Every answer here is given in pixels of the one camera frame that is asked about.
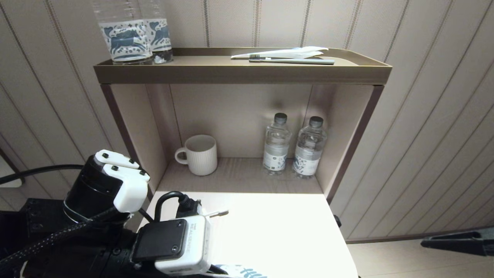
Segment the white horse-print zip pouch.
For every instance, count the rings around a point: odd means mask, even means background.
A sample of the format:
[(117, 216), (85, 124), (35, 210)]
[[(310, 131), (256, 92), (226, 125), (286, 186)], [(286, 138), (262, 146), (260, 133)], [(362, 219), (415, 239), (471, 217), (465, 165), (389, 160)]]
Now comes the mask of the white horse-print zip pouch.
[(243, 264), (216, 264), (215, 267), (227, 274), (206, 273), (205, 275), (214, 278), (268, 278), (267, 273)]

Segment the white ribbed ceramic mug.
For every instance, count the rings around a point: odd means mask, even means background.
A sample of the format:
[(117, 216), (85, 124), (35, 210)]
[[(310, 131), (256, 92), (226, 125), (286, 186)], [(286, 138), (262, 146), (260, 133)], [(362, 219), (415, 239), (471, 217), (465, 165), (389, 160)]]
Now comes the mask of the white ribbed ceramic mug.
[(210, 175), (218, 166), (217, 141), (206, 134), (192, 136), (175, 151), (174, 158), (196, 176)]

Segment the small clear water bottle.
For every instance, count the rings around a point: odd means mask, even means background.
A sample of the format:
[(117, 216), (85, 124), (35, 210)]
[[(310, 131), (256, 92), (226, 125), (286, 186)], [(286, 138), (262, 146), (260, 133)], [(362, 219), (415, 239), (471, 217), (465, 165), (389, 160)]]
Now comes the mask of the small clear water bottle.
[(298, 132), (292, 170), (297, 178), (312, 178), (316, 174), (328, 135), (323, 118), (312, 116), (309, 124)]
[(292, 137), (287, 120), (285, 113), (276, 113), (272, 124), (266, 128), (263, 166), (269, 175), (281, 175), (286, 167)]

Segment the beige open shelf cabinet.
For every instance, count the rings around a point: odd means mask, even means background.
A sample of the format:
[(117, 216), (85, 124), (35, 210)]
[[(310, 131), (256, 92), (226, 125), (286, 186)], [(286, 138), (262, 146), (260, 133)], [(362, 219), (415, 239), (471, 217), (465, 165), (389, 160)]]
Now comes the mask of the beige open shelf cabinet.
[[(382, 86), (355, 85), (102, 85), (130, 156), (158, 189), (198, 192), (303, 192), (326, 198), (338, 188), (374, 112)], [(291, 162), (281, 176), (262, 168), (264, 136), (275, 113), (288, 115), (293, 132), (310, 117), (323, 118), (328, 140), (316, 176), (295, 178)], [(174, 159), (175, 151), (196, 134), (217, 142), (218, 169), (197, 177)]]

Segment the brass coloured tray shelf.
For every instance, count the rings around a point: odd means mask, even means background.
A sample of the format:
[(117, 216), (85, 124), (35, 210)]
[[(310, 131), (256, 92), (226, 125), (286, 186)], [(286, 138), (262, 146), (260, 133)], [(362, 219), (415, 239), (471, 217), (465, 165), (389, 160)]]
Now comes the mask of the brass coloured tray shelf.
[(116, 65), (107, 60), (95, 65), (100, 84), (347, 84), (383, 86), (393, 67), (345, 50), (324, 50), (334, 65), (249, 62), (232, 55), (265, 48), (176, 48), (174, 60), (158, 65)]

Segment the large bottle horse print label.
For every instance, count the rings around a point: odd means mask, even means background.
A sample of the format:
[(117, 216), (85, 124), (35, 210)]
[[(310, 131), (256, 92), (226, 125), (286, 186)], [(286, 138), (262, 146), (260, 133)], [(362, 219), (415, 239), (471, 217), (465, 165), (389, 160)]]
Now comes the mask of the large bottle horse print label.
[(153, 53), (153, 63), (164, 64), (173, 61), (164, 0), (138, 0), (138, 3), (147, 28), (147, 37)]
[(91, 4), (113, 64), (152, 64), (138, 0), (91, 0)]

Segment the grey-green toothbrush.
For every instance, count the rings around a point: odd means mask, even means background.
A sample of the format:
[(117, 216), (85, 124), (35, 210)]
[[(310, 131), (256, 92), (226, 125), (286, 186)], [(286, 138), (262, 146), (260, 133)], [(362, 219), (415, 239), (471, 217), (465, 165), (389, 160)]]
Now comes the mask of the grey-green toothbrush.
[(279, 63), (279, 64), (314, 64), (314, 65), (335, 65), (335, 61), (331, 59), (273, 59), (262, 58), (259, 54), (249, 55), (249, 62), (252, 63)]

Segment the white paper wrapper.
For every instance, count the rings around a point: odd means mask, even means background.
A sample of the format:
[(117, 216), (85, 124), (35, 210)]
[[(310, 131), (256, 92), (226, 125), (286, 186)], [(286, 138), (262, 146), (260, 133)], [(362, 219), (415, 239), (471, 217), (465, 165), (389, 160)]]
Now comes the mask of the white paper wrapper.
[(260, 58), (286, 58), (286, 59), (305, 59), (312, 58), (317, 55), (322, 55), (323, 51), (327, 51), (329, 48), (321, 46), (304, 46), (294, 49), (281, 49), (273, 51), (262, 51), (255, 53), (244, 53), (232, 55), (231, 59), (247, 59), (253, 55), (258, 55)]

